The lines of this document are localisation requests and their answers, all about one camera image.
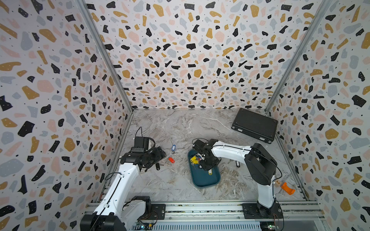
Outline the teal plastic storage box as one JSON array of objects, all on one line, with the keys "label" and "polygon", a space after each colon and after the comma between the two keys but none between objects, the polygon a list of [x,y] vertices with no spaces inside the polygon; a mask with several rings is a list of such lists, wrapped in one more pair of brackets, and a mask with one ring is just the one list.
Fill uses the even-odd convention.
[{"label": "teal plastic storage box", "polygon": [[200,189],[217,185],[221,180],[221,174],[218,167],[214,167],[209,171],[205,171],[202,169],[200,164],[191,165],[190,158],[193,156],[200,158],[195,150],[190,150],[188,152],[188,164],[193,184]]}]

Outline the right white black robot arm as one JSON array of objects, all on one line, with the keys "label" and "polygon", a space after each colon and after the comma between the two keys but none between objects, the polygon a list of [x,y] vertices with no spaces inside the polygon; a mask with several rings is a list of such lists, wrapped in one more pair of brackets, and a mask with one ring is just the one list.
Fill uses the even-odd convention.
[{"label": "right white black robot arm", "polygon": [[255,205],[243,204],[245,219],[283,218],[282,208],[274,194],[276,172],[280,171],[277,162],[259,143],[252,146],[240,146],[211,139],[203,142],[197,139],[193,150],[200,156],[199,164],[205,171],[218,166],[221,159],[226,158],[245,164],[251,178],[257,183],[258,199]]}]

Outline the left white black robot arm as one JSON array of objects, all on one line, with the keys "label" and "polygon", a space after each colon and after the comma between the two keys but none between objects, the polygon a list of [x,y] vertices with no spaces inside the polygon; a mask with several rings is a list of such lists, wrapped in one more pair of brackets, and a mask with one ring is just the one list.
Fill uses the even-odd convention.
[{"label": "left white black robot arm", "polygon": [[139,220],[152,215],[149,196],[135,196],[127,201],[129,191],[142,169],[148,170],[166,157],[161,147],[148,151],[133,148],[121,157],[106,196],[92,214],[85,214],[80,223],[81,231],[128,231]]}]

